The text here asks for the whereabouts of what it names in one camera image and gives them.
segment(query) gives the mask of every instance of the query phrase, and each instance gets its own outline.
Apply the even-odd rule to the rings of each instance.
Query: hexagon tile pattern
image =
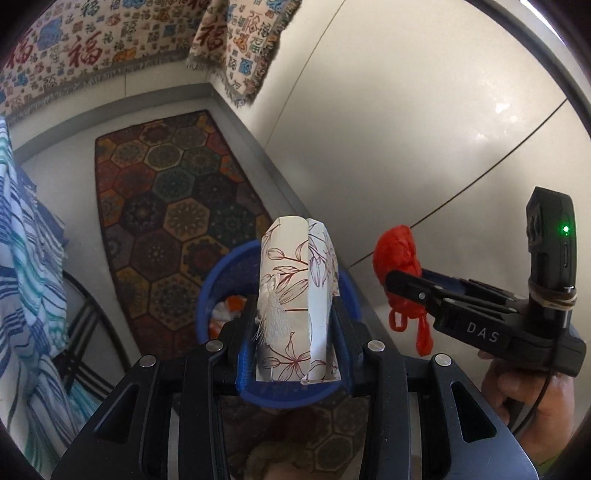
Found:
[[[184,355],[207,274],[271,218],[208,111],[104,135],[95,162],[105,253],[139,349]]]

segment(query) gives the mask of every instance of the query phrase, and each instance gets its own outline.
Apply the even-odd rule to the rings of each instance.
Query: red plastic bag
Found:
[[[374,272],[379,282],[384,285],[386,275],[392,270],[401,270],[416,277],[422,277],[423,271],[417,259],[410,228],[399,225],[385,232],[378,240],[374,250]],[[422,305],[386,291],[388,304],[392,308],[388,316],[390,328],[403,332],[408,326],[408,319],[418,319],[417,352],[421,356],[431,354],[433,338],[427,321],[427,312]],[[396,323],[396,312],[401,315],[401,324]]]

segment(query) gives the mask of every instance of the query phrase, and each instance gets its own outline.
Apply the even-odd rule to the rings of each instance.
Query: striped fabric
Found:
[[[79,385],[72,407],[51,361],[67,342],[63,226],[40,211],[0,118],[0,420],[49,478],[92,407],[80,406]]]

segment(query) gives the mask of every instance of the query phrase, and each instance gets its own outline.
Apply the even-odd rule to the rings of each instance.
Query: metal screw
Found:
[[[205,344],[208,352],[219,352],[223,348],[223,343],[220,340],[210,340]]]
[[[452,359],[445,353],[440,353],[435,356],[435,363],[442,367],[449,367],[452,364]]]
[[[139,364],[144,368],[153,367],[156,364],[156,357],[154,355],[144,355],[139,359]]]
[[[380,342],[379,340],[370,340],[368,342],[368,348],[372,352],[383,352],[386,346],[383,342]]]

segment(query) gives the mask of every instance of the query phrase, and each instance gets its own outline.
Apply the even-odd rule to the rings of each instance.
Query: tassel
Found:
[[[276,279],[275,277],[271,277],[259,292],[259,326],[255,340],[259,340],[259,343],[266,343],[267,345],[276,345],[290,335],[287,312],[279,301],[276,288]]]

